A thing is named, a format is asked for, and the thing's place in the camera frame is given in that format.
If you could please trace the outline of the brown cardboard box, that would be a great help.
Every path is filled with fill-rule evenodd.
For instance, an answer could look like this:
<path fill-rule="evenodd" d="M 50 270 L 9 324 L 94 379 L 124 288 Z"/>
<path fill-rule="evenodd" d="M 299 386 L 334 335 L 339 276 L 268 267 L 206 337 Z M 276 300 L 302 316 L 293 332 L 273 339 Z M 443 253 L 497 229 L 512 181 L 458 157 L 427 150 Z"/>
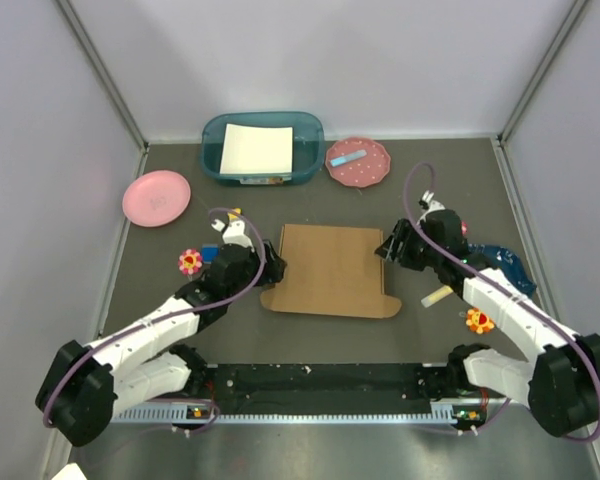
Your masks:
<path fill-rule="evenodd" d="M 384 263 L 375 250 L 384 241 L 374 228 L 286 224 L 279 255 L 283 280 L 260 295 L 271 311 L 387 319 L 400 299 L 385 293 Z"/>

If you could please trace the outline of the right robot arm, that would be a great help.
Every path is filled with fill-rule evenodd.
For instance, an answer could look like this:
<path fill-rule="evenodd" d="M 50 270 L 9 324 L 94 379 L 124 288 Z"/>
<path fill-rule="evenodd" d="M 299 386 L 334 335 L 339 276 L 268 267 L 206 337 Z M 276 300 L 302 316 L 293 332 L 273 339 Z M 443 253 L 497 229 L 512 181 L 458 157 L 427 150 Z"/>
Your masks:
<path fill-rule="evenodd" d="M 456 364 L 446 372 L 454 393 L 498 392 L 525 406 L 554 437 L 600 424 L 600 335 L 581 335 L 551 319 L 468 243 L 454 211 L 436 208 L 417 223 L 399 220 L 375 253 L 410 270 L 432 269 L 523 353 L 518 361 L 483 345 L 456 348 L 450 356 Z"/>

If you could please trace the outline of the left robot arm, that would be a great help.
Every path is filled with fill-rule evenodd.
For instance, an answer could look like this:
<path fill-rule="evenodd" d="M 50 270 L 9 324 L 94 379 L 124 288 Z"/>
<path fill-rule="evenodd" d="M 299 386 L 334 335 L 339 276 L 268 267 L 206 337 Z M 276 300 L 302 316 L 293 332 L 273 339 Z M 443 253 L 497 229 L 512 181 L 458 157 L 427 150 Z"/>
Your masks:
<path fill-rule="evenodd" d="M 222 318 L 251 288 L 279 283 L 286 267 L 269 241 L 259 248 L 223 245 L 197 278 L 150 314 L 87 345 L 65 343 L 36 395 L 44 426 L 81 447 L 116 415 L 147 400 L 200 394 L 207 374 L 180 341 Z"/>

